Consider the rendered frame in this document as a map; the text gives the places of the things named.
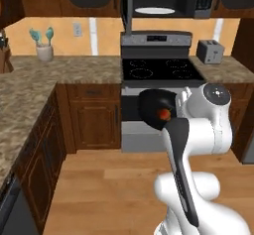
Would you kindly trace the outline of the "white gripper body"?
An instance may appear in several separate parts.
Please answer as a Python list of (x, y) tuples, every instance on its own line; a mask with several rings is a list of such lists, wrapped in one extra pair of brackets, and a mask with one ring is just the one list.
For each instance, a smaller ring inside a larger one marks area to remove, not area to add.
[(191, 106), (191, 89), (185, 87), (184, 90), (176, 96), (177, 116), (181, 118), (193, 118)]

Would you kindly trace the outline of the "white microwave plate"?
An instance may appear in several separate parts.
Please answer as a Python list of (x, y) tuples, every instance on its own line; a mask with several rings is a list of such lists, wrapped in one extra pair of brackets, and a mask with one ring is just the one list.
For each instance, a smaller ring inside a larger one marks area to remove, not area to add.
[(145, 15), (169, 15), (174, 14), (175, 10), (171, 8), (162, 8), (162, 7), (140, 7), (136, 8), (135, 12)]

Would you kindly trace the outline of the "brown lower cupboard door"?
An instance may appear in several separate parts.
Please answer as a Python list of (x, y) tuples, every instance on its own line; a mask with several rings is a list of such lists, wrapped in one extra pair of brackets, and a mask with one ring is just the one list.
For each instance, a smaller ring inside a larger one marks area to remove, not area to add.
[[(115, 104), (118, 105), (118, 126), (115, 124)], [(72, 102), (70, 117), (75, 146), (78, 150), (120, 148), (118, 102)]]

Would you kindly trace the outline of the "grey microwave door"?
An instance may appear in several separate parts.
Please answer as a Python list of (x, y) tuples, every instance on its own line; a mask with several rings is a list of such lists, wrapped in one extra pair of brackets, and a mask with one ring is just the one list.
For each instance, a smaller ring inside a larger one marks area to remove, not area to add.
[(125, 34), (130, 35), (132, 32), (133, 0), (121, 0), (121, 6)]

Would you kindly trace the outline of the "steel stove with black hob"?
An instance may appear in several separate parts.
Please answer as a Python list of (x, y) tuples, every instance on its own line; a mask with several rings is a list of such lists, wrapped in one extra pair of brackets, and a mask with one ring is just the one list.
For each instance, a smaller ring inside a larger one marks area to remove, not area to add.
[(138, 114), (138, 95), (145, 89), (178, 94), (187, 86), (205, 83), (189, 59), (192, 33), (134, 31), (122, 33), (121, 46), (121, 149), (124, 153), (162, 152), (161, 132)]

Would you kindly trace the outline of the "grey toaster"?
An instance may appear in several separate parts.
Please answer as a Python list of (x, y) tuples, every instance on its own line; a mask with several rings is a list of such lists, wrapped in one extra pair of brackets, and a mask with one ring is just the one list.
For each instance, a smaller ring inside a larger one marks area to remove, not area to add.
[(216, 40), (199, 40), (196, 56), (205, 64), (220, 64), (223, 58), (224, 46)]

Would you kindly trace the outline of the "brown lower cupboard beside stove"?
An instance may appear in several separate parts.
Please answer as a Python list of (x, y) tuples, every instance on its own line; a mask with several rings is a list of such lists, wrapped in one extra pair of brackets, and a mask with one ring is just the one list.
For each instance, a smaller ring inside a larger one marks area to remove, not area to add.
[(254, 83), (226, 83), (232, 102), (229, 117), (234, 132), (232, 152), (243, 163), (254, 134)]

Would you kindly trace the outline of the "brown tall cupboard panel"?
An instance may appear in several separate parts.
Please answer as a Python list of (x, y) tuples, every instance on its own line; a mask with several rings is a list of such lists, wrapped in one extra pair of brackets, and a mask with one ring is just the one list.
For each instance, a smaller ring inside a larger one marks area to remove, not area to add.
[(254, 18), (240, 20), (231, 55), (254, 73)]

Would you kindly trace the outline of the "grey appliance corner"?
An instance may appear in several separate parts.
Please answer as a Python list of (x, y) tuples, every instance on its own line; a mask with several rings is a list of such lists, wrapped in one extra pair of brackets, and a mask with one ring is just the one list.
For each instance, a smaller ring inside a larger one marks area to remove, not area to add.
[(242, 163), (246, 165), (254, 165), (254, 137), (243, 155)]

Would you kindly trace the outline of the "brown drawer front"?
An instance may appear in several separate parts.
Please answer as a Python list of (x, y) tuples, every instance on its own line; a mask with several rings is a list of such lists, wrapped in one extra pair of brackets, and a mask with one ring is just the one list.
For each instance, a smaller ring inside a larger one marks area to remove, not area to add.
[[(86, 90), (101, 90), (101, 95), (87, 95)], [(92, 100), (92, 99), (108, 99), (118, 100), (120, 97), (120, 85), (112, 83), (104, 84), (68, 84), (66, 86), (67, 94), (70, 100)]]

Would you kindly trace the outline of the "white utensil pot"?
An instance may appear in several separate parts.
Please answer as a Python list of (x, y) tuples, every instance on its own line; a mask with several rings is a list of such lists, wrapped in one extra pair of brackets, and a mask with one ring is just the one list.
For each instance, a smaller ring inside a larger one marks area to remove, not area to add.
[(54, 49), (48, 44), (36, 46), (37, 56), (41, 61), (51, 61), (54, 57)]

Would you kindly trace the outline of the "teal spatula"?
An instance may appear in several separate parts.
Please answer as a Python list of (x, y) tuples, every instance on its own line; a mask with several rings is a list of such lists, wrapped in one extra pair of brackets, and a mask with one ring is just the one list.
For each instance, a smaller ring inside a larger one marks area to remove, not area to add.
[(40, 31), (36, 31), (33, 28), (29, 30), (31, 38), (36, 42), (36, 45), (39, 47), (42, 44), (42, 36)]
[(53, 27), (48, 27), (48, 29), (46, 30), (46, 37), (48, 39), (49, 46), (51, 45), (51, 40), (52, 40), (53, 36), (54, 36)]

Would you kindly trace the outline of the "brown lower cupboard run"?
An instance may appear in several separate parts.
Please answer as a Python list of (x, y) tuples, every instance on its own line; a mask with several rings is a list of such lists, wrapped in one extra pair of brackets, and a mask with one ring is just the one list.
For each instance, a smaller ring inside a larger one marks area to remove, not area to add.
[(19, 155), (17, 176), (39, 235), (43, 235), (66, 152), (54, 88)]

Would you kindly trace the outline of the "brown knife block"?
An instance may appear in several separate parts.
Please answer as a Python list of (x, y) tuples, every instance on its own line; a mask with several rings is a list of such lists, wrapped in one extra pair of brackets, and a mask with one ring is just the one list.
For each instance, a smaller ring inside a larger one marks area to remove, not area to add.
[(4, 29), (0, 30), (0, 74), (12, 72), (13, 65), (10, 62), (11, 50), (9, 47), (9, 39), (6, 37)]

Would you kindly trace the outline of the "dark grey dishwasher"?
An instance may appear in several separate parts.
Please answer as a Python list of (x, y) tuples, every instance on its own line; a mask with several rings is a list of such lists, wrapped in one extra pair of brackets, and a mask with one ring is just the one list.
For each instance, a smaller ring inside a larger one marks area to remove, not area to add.
[(0, 197), (0, 235), (40, 235), (16, 176)]

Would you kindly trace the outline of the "white wall outlet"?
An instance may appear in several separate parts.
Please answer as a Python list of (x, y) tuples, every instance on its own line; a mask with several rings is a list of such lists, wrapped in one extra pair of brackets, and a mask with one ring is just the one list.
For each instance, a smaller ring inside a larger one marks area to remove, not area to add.
[(82, 29), (80, 23), (73, 23), (73, 35), (75, 37), (81, 37), (82, 36)]

